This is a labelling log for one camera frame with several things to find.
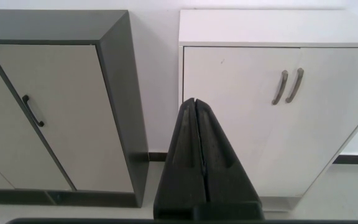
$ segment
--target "black baseboard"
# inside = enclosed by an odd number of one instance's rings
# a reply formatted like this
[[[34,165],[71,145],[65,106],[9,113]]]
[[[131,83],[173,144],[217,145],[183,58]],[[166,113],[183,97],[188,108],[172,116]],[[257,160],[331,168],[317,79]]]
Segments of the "black baseboard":
[[[43,190],[0,190],[0,204],[139,207],[134,193]]]
[[[165,162],[167,158],[167,152],[149,152],[150,162]]]
[[[166,158],[166,152],[149,152],[150,162],[165,162]],[[334,161],[334,164],[358,164],[358,156],[339,155]]]
[[[334,164],[358,164],[358,156],[355,155],[339,155]]]

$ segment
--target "metal handle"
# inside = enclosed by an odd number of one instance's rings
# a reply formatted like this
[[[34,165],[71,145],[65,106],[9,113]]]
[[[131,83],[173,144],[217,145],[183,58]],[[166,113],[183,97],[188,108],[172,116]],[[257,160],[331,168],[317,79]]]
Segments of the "metal handle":
[[[298,68],[298,71],[297,71],[297,73],[298,73],[298,78],[296,78],[295,86],[293,87],[293,90],[292,90],[292,92],[291,92],[291,95],[290,95],[287,99],[285,99],[285,101],[286,101],[287,103],[291,103],[292,100],[294,99],[296,93],[298,92],[299,86],[301,85],[301,82],[302,82],[303,72],[304,72],[304,71],[303,71],[302,68]]]
[[[287,84],[287,80],[288,80],[288,72],[286,70],[284,70],[281,73],[281,76],[282,76],[282,79],[281,79],[280,89],[278,90],[277,96],[272,101],[273,105],[276,105],[280,101],[281,96],[284,93],[285,85]]]
[[[28,101],[30,100],[30,97],[27,96],[27,95],[24,95],[24,96],[22,97],[22,100],[23,100],[23,103],[24,103],[25,108],[26,108],[27,111],[29,112],[29,114],[30,114],[31,118],[33,119],[33,121],[34,121],[35,123],[37,123],[38,126],[43,127],[43,126],[45,125],[44,122],[43,122],[43,121],[39,121],[39,122],[38,122],[37,118],[34,116],[32,110],[30,109],[30,106],[29,106],[29,103],[28,103]]]

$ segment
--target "cabinet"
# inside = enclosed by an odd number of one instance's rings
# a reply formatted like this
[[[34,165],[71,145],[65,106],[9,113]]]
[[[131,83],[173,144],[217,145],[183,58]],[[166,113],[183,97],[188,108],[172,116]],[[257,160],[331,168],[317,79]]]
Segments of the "cabinet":
[[[180,103],[211,106],[267,206],[291,209],[358,130],[358,17],[347,12],[184,10],[179,51]]]
[[[15,198],[141,206],[149,162],[129,13],[6,10],[0,21],[0,175]]]

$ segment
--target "white wall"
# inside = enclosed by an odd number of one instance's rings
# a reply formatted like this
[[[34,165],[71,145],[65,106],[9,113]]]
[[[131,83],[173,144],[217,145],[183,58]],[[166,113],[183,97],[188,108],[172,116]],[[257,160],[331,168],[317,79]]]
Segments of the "white wall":
[[[180,9],[332,9],[345,0],[0,0],[0,9],[128,9],[150,151],[167,152],[178,110]]]

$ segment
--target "white cabinet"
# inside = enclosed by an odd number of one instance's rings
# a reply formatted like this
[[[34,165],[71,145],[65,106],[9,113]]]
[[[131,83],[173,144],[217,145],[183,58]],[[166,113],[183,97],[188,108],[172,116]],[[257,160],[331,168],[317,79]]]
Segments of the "white cabinet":
[[[357,132],[358,17],[184,10],[179,41],[179,103],[211,106],[262,203],[302,197]]]
[[[16,189],[70,189],[1,77],[0,173]]]

